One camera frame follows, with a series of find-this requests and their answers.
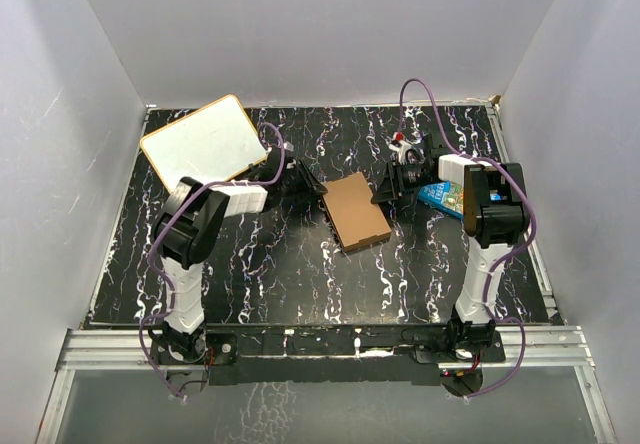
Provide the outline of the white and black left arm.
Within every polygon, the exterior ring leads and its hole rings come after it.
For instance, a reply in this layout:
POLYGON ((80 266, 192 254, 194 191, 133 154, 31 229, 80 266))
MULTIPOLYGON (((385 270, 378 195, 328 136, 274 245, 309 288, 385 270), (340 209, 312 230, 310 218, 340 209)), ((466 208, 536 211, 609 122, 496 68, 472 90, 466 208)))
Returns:
POLYGON ((203 263, 212 254, 225 219, 261 214, 295 199, 327 193, 305 162, 288 149, 273 149, 238 178, 209 186, 185 176, 165 202, 154 226, 149 264, 164 280, 166 308, 160 332, 149 336, 176 360, 194 363, 206 351, 202 304, 203 263))

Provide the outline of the brown cardboard paper box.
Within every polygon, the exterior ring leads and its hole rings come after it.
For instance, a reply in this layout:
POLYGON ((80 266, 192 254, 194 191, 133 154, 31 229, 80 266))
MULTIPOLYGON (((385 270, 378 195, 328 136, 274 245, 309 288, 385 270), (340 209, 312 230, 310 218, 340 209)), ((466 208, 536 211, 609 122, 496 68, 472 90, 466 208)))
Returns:
POLYGON ((324 183, 322 196, 343 252, 351 253, 390 238, 391 228, 361 173, 324 183))

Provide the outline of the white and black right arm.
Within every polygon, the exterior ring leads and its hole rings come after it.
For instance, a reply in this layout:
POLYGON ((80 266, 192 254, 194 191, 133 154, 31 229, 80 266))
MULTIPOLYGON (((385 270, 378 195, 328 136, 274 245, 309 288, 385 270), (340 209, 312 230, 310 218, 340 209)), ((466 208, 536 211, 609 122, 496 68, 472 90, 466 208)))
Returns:
POLYGON ((391 203, 437 183, 449 182, 462 188, 468 264, 440 350, 460 361, 477 357, 493 344, 503 257, 513 255, 531 222, 522 167, 514 162, 494 163, 451 153, 434 145, 429 134, 413 144, 396 132, 389 149, 392 158, 372 203, 391 203))

